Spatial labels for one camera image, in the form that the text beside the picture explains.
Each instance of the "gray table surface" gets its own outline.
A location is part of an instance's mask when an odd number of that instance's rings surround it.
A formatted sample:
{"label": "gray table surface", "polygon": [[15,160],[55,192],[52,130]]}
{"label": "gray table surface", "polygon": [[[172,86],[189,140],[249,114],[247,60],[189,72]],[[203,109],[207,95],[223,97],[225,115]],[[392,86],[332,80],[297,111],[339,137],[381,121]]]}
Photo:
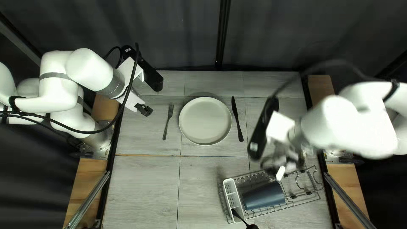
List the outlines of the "gray table surface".
{"label": "gray table surface", "polygon": [[[154,92],[136,80],[134,87],[154,109],[144,117],[126,110],[123,116],[103,228],[245,228],[227,224],[217,184],[223,179],[259,170],[246,152],[264,102],[296,72],[160,71],[164,88]],[[178,116],[194,97],[210,96],[232,112],[236,98],[244,142],[235,119],[228,136],[212,146],[199,146],[182,136]],[[306,112],[300,80],[279,95],[280,112],[298,120]],[[162,140],[168,104],[174,116]],[[308,158],[307,165],[318,165]],[[332,228],[324,192],[321,200],[249,220],[259,228]]]}

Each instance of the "black metal pole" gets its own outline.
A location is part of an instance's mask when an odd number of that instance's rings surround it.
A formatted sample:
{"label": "black metal pole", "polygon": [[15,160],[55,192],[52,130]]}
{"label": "black metal pole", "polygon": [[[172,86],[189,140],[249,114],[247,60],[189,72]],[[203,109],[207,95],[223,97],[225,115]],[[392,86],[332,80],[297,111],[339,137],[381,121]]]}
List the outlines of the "black metal pole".
{"label": "black metal pole", "polygon": [[225,50],[226,33],[228,31],[231,0],[221,0],[219,9],[218,40],[216,44],[215,68],[221,68]]}

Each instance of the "black knife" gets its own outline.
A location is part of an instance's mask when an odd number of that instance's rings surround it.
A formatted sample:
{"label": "black knife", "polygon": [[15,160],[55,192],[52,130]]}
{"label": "black knife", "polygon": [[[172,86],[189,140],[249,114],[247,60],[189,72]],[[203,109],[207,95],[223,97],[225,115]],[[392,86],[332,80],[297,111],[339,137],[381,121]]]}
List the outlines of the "black knife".
{"label": "black knife", "polygon": [[235,102],[233,96],[232,96],[232,111],[233,111],[234,118],[236,119],[236,123],[237,123],[237,134],[239,136],[239,142],[242,142],[243,141],[243,134],[242,134],[242,130],[240,129],[239,117],[237,117],[236,102]]}

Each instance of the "gray curtain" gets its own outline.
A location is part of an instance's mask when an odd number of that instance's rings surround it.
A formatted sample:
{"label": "gray curtain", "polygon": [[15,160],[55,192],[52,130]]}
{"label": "gray curtain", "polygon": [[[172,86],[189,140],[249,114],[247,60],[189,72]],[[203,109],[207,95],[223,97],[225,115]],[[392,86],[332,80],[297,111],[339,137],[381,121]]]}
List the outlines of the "gray curtain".
{"label": "gray curtain", "polygon": [[[41,53],[103,55],[137,41],[155,68],[214,64],[219,0],[3,0],[0,11]],[[224,63],[297,68],[342,57],[375,75],[407,49],[406,11],[403,0],[234,0]]]}
{"label": "gray curtain", "polygon": [[104,55],[137,41],[153,67],[166,68],[213,64],[218,5],[218,0],[5,0],[0,11],[41,53],[86,47]]}

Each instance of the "wire dish rack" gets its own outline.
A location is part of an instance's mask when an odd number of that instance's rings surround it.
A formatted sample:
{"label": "wire dish rack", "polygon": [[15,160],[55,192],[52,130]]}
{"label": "wire dish rack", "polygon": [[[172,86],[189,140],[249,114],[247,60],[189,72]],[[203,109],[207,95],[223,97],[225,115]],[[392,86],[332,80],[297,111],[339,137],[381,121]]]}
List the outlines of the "wire dish rack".
{"label": "wire dish rack", "polygon": [[[315,173],[318,171],[317,167],[311,166],[304,170],[294,171],[289,174],[285,174],[284,177],[279,181],[281,188],[283,189],[285,196],[285,203],[275,206],[268,206],[262,209],[256,210],[246,210],[243,204],[241,209],[243,212],[243,218],[245,220],[251,219],[258,216],[263,216],[275,211],[284,210],[290,207],[299,206],[302,204],[310,203],[321,199],[318,191],[323,190],[324,186],[321,182],[318,182],[315,178]],[[268,176],[264,171],[257,171],[251,175],[242,175],[234,179],[236,185],[236,194],[239,197],[239,201],[242,203],[242,194],[250,190],[256,189],[263,186],[269,182],[275,181],[271,176]],[[219,197],[221,199],[222,209],[225,214],[228,223],[234,223],[237,218],[234,218],[230,214],[230,208],[228,201],[225,199],[225,190],[223,189],[223,184],[218,184]]]}

